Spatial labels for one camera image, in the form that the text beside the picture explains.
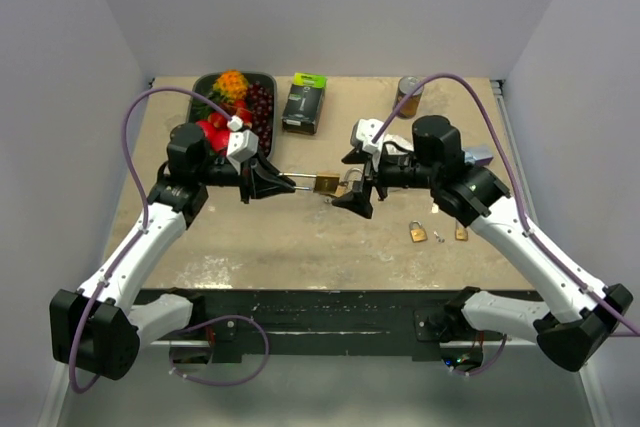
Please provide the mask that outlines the small brass padlock with key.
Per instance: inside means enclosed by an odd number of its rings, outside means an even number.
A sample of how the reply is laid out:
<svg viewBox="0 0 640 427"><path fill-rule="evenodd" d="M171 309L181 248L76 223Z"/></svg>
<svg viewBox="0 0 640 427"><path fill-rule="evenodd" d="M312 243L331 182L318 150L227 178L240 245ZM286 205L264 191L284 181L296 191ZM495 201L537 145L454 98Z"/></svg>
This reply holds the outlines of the small brass padlock with key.
<svg viewBox="0 0 640 427"><path fill-rule="evenodd" d="M420 221L414 220L409 223L409 234L413 243L425 242L428 234Z"/></svg>

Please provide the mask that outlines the long shackle brass padlock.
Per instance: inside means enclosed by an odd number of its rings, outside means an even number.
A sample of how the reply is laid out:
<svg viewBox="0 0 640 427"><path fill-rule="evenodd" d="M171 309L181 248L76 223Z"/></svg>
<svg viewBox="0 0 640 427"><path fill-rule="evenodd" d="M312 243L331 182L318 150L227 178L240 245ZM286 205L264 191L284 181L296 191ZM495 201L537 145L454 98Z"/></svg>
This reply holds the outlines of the long shackle brass padlock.
<svg viewBox="0 0 640 427"><path fill-rule="evenodd" d="M468 231L464 226L457 225L455 227L455 239L457 241L467 241L469 239Z"/></svg>

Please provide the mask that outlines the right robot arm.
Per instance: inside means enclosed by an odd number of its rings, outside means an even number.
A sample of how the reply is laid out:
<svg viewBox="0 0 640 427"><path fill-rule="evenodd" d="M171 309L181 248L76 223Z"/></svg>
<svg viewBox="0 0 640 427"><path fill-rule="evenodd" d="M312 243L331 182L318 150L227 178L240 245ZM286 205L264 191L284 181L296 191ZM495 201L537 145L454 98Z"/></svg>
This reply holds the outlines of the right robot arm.
<svg viewBox="0 0 640 427"><path fill-rule="evenodd" d="M390 188L426 189L439 210L500 252L540 298L524 301L463 289L428 323L441 342L492 331L536 344L560 368L579 371L609 338L633 296L621 284L605 285L564 254L520 214L509 188L488 168L466 162L461 136L439 115L412 125L412 148L391 155L378 138L383 123L361 119L353 127L345 164L362 177L333 205L371 218L371 194Z"/></svg>

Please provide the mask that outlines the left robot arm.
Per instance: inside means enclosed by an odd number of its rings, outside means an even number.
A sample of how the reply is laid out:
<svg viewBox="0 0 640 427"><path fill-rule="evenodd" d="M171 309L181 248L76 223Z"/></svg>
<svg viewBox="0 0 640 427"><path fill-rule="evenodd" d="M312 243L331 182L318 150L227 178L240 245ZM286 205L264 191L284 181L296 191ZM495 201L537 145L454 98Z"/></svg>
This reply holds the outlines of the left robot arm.
<svg viewBox="0 0 640 427"><path fill-rule="evenodd" d="M253 132L231 134L225 155L219 156L201 125L174 128L167 160L122 243L80 287L59 290L51 300L53 356L68 365L71 375L82 369L119 380L149 344L168 334L196 339L205 332L205 302L195 294L171 289L146 305L135 300L169 247L199 215L210 186L238 189L243 203L296 189L261 152Z"/></svg>

